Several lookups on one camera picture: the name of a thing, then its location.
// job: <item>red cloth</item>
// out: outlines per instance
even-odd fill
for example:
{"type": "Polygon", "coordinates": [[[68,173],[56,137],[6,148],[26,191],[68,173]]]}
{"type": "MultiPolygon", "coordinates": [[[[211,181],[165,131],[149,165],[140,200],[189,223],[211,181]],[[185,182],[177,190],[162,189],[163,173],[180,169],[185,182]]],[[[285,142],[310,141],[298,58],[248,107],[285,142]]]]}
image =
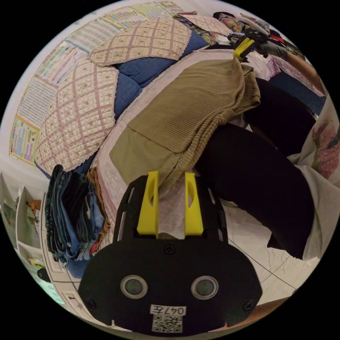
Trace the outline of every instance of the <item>red cloth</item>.
{"type": "Polygon", "coordinates": [[[280,37],[280,36],[276,36],[276,35],[270,35],[270,38],[271,39],[274,39],[274,40],[277,40],[277,41],[279,41],[279,42],[281,42],[281,43],[283,43],[284,44],[284,40],[280,37]]]}
{"type": "Polygon", "coordinates": [[[90,249],[90,255],[92,255],[92,254],[95,252],[95,250],[96,250],[96,248],[97,248],[97,245],[98,245],[98,241],[96,241],[96,243],[91,247],[91,249],[90,249]]]}

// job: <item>camera lens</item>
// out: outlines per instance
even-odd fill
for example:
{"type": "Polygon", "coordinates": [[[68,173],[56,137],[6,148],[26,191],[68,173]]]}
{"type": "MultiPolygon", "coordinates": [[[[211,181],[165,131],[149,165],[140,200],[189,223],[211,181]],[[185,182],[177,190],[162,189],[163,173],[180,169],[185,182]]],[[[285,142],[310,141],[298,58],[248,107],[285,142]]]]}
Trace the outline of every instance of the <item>camera lens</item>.
{"type": "Polygon", "coordinates": [[[194,297],[200,300],[207,300],[215,296],[219,289],[216,279],[211,276],[200,276],[191,285],[191,292],[194,297]]]}
{"type": "Polygon", "coordinates": [[[140,276],[129,275],[121,281],[120,289],[127,297],[140,299],[148,292],[148,285],[140,276]]]}

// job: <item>label sticker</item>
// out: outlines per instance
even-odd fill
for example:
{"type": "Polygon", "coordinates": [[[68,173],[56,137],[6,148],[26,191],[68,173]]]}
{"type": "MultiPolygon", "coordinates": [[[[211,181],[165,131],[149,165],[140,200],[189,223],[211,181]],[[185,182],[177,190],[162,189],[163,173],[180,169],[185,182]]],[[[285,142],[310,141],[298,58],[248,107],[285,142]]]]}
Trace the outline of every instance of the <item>label sticker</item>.
{"type": "Polygon", "coordinates": [[[167,315],[167,316],[185,316],[187,308],[185,306],[175,307],[175,306],[161,306],[161,305],[151,305],[150,314],[154,315],[167,315]]]}

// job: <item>stack of jeans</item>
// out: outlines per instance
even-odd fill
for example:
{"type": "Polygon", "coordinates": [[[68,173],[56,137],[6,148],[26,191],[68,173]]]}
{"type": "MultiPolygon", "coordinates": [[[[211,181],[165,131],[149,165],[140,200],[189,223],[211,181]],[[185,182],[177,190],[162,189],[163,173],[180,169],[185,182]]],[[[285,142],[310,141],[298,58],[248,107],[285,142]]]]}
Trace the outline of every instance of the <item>stack of jeans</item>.
{"type": "Polygon", "coordinates": [[[47,247],[53,259],[81,278],[104,223],[95,188],[86,175],[55,166],[46,195],[45,219],[47,247]]]}

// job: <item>screw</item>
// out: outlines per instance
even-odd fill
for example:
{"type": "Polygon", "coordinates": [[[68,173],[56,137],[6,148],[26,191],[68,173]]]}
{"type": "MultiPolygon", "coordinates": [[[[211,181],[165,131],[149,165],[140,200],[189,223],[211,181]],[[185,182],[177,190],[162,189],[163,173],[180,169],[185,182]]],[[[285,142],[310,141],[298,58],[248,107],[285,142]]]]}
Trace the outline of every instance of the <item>screw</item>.
{"type": "Polygon", "coordinates": [[[175,252],[175,247],[171,244],[168,244],[164,247],[165,254],[171,255],[175,252]]]}
{"type": "Polygon", "coordinates": [[[245,312],[249,312],[254,307],[254,301],[248,301],[244,304],[243,309],[245,312]]]}
{"type": "Polygon", "coordinates": [[[97,308],[96,303],[95,303],[92,299],[87,299],[86,303],[87,303],[87,305],[88,305],[91,309],[96,309],[96,308],[97,308]]]}

